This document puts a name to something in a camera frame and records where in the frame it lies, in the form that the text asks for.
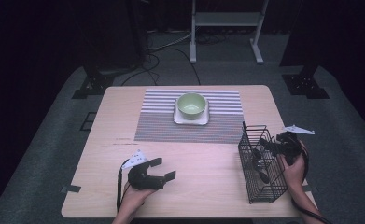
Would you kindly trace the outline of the green bowl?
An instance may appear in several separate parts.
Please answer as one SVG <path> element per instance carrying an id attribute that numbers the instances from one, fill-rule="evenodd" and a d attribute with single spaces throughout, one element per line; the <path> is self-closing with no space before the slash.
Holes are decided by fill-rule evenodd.
<path id="1" fill-rule="evenodd" d="M 176 108 L 184 119 L 197 119 L 204 112 L 206 100 L 195 92 L 188 92 L 176 100 Z"/>

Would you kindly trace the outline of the black wire basket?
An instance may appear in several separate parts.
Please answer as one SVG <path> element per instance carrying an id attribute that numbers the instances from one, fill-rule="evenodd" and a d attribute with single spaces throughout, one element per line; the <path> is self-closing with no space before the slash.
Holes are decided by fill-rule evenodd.
<path id="1" fill-rule="evenodd" d="M 283 177 L 284 167 L 277 158 L 278 145 L 276 144 L 275 152 L 265 150 L 259 144 L 261 138 L 276 143 L 266 125 L 246 125 L 243 122 L 238 152 L 250 203 L 272 203 L 287 190 L 287 184 Z M 257 169 L 252 164 L 252 150 L 254 148 L 261 153 L 261 169 L 270 178 L 269 184 L 264 184 L 261 181 Z"/>

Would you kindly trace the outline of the black metal stand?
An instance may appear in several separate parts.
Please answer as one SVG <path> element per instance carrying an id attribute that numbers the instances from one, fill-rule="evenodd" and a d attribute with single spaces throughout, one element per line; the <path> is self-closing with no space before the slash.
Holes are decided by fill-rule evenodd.
<path id="1" fill-rule="evenodd" d="M 68 0 L 81 34 L 78 58 L 86 78 L 76 98 L 102 95 L 114 78 L 132 72 L 145 58 L 139 0 Z"/>
<path id="2" fill-rule="evenodd" d="M 299 74 L 283 75 L 291 95 L 305 95 L 308 99 L 329 99 L 314 74 L 321 62 L 319 7 L 315 0 L 302 0 L 297 19 L 291 31 L 282 66 L 301 65 Z"/>

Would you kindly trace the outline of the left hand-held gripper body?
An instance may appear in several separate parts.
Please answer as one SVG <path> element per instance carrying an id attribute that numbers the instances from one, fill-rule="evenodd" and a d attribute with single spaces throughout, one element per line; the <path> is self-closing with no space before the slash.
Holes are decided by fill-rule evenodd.
<path id="1" fill-rule="evenodd" d="M 141 149 L 121 165 L 121 170 L 128 169 L 128 182 L 135 189 L 163 189 L 166 181 L 164 176 L 149 175 L 147 173 L 149 160 Z"/>

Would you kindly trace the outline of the white metal stand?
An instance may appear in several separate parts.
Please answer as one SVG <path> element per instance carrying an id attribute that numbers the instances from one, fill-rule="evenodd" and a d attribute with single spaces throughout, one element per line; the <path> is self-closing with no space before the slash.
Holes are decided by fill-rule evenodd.
<path id="1" fill-rule="evenodd" d="M 270 0 L 263 0 L 258 12 L 197 12 L 192 0 L 190 29 L 190 62 L 197 62 L 196 31 L 199 27 L 255 27 L 255 36 L 249 40 L 257 64 L 264 64 L 259 48 L 259 38 Z"/>

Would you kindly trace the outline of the dark utensil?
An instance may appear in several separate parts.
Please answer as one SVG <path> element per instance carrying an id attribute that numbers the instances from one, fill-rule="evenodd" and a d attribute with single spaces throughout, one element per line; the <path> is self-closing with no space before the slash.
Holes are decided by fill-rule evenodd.
<path id="1" fill-rule="evenodd" d="M 260 179 L 264 184 L 270 183 L 270 178 L 263 172 L 261 168 L 258 168 L 257 172 L 259 173 Z"/>

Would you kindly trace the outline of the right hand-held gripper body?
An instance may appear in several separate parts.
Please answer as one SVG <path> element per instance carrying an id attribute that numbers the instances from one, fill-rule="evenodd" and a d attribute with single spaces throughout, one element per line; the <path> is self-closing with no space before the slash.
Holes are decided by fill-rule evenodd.
<path id="1" fill-rule="evenodd" d="M 314 131 L 304 129 L 296 125 L 291 125 L 284 127 L 283 132 L 276 136 L 276 140 L 279 143 L 279 151 L 285 156 L 285 160 L 288 165 L 292 165 L 299 155 L 302 155 L 305 161 L 308 160 L 307 153 L 298 139 L 298 133 L 310 135 L 315 134 Z"/>

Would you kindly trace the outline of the white square plate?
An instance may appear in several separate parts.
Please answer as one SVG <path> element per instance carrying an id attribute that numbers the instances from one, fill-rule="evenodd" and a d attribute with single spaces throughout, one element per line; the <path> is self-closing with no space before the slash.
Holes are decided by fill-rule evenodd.
<path id="1" fill-rule="evenodd" d="M 186 119 L 182 113 L 177 108 L 175 104 L 174 108 L 174 123 L 176 124 L 186 124 L 186 125 L 206 125 L 209 122 L 209 103 L 205 103 L 204 112 L 197 119 Z"/>

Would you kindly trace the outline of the person's left hand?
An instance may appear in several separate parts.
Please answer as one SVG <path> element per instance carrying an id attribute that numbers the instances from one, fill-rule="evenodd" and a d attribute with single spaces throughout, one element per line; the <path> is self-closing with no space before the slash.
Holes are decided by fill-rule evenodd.
<path id="1" fill-rule="evenodd" d="M 145 203 L 146 198 L 154 192 L 154 189 L 135 189 L 130 183 L 127 183 L 124 188 L 119 212 L 130 214 L 136 212 Z"/>

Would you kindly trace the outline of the striped placemat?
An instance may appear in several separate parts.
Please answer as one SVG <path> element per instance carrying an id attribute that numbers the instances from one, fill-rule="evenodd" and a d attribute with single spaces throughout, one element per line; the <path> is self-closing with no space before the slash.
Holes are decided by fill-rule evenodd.
<path id="1" fill-rule="evenodd" d="M 201 94 L 209 103 L 206 125 L 174 123 L 176 100 L 184 93 Z M 239 91 L 146 89 L 135 141 L 237 144 L 244 113 Z"/>

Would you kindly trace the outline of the person's right hand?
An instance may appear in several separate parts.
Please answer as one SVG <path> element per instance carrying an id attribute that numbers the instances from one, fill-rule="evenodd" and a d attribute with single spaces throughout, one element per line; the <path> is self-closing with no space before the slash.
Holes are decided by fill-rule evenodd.
<path id="1" fill-rule="evenodd" d="M 299 194 L 304 194 L 302 189 L 305 171 L 305 161 L 303 155 L 300 154 L 297 156 L 291 165 L 288 165 L 284 155 L 280 155 L 278 159 L 284 165 L 283 175 L 288 186 L 289 194 L 292 197 L 296 197 Z"/>

